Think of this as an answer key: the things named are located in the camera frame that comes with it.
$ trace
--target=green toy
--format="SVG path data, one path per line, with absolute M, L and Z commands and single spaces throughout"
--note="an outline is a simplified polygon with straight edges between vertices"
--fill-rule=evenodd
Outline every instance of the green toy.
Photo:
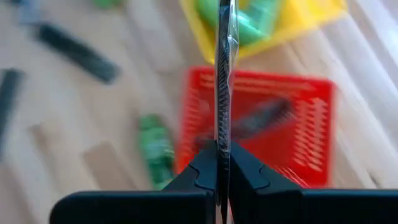
M 93 0 L 94 4 L 103 9 L 109 9 L 120 4 L 123 0 Z
M 169 131 L 155 114 L 140 120 L 139 146 L 154 188 L 163 189 L 174 178 L 174 148 Z
M 282 0 L 252 0 L 245 10 L 238 11 L 239 44 L 246 45 L 270 38 L 279 15 Z M 218 0 L 196 0 L 196 9 L 210 26 L 218 22 Z

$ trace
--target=plastic wrap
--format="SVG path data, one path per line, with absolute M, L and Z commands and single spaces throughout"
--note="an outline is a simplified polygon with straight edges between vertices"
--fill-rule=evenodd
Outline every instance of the plastic wrap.
M 216 39 L 215 136 L 218 146 L 218 202 L 221 203 L 223 223 L 226 223 L 228 211 L 232 71 L 239 47 L 236 6 L 236 0 L 220 0 Z

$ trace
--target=green plastic piece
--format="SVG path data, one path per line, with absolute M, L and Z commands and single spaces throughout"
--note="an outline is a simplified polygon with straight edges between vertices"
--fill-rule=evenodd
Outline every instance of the green plastic piece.
M 139 145 L 154 188 L 163 189 L 174 178 L 174 148 L 169 130 L 155 114 L 140 120 Z
M 281 0 L 252 0 L 245 10 L 238 11 L 239 44 L 247 45 L 271 37 L 279 16 Z M 202 19 L 216 27 L 218 0 L 196 0 Z
M 97 7 L 101 7 L 103 9 L 109 9 L 114 7 L 115 5 L 121 3 L 123 0 L 93 0 L 94 4 Z

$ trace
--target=wooden floor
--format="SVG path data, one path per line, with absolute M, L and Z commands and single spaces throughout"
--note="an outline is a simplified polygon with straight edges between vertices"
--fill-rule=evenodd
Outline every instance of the wooden floor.
M 91 1 L 40 2 L 46 20 L 116 62 L 121 75 L 113 85 L 91 78 L 36 42 L 15 6 L 0 2 L 0 68 L 26 72 L 0 166 L 0 183 L 13 180 L 0 186 L 0 208 L 17 201 L 25 218 L 11 214 L 8 223 L 46 223 L 54 203 L 78 190 L 149 189 L 137 119 L 160 112 L 178 136 L 185 71 L 205 64 L 177 0 L 130 0 L 109 11 Z M 331 186 L 396 188 L 398 3 L 348 5 L 344 18 L 238 66 L 333 80 Z

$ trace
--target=black object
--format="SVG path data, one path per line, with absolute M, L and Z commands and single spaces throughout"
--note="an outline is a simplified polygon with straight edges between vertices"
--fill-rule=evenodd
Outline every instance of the black object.
M 18 87 L 23 77 L 21 71 L 13 68 L 3 70 L 2 75 L 3 78 L 0 85 L 0 153 L 2 153 L 2 142 L 9 116 L 12 113 Z
M 231 163 L 231 46 L 229 44 L 231 0 L 220 0 L 218 10 L 218 40 L 216 50 L 216 139 L 217 139 L 217 202 L 221 204 L 223 224 L 227 222 L 229 174 Z
M 87 44 L 75 40 L 70 35 L 51 24 L 38 26 L 37 38 L 64 54 L 72 62 L 105 83 L 112 83 L 118 74 L 118 68 L 104 56 L 91 49 Z
M 210 142 L 160 192 L 82 192 L 53 208 L 50 224 L 215 223 L 217 145 Z M 316 190 L 231 145 L 229 200 L 241 223 L 397 223 L 397 190 Z

